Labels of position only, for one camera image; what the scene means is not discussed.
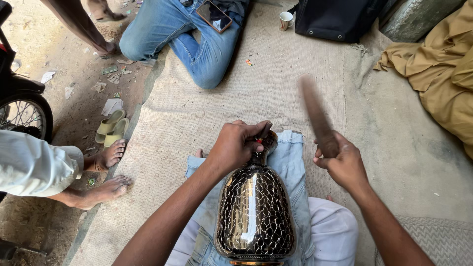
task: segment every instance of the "phone screen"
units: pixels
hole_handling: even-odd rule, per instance
[[[205,1],[196,12],[217,31],[222,31],[231,22],[231,19],[210,1]]]

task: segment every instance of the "motorcycle wheel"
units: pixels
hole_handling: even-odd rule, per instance
[[[53,113],[43,96],[31,92],[1,97],[0,129],[24,132],[48,143],[52,140]]]

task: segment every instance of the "black lacquered vase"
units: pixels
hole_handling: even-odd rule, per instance
[[[278,136],[269,131],[262,144],[264,150],[231,173],[220,192],[214,245],[233,265],[282,265],[296,248],[286,186],[266,165]]]

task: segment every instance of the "black bag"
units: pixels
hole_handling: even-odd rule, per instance
[[[299,0],[295,32],[328,40],[357,43],[387,0]]]

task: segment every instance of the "smartphone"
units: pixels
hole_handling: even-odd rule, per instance
[[[218,33],[222,33],[232,24],[232,19],[210,2],[210,0],[206,0],[195,12]]]

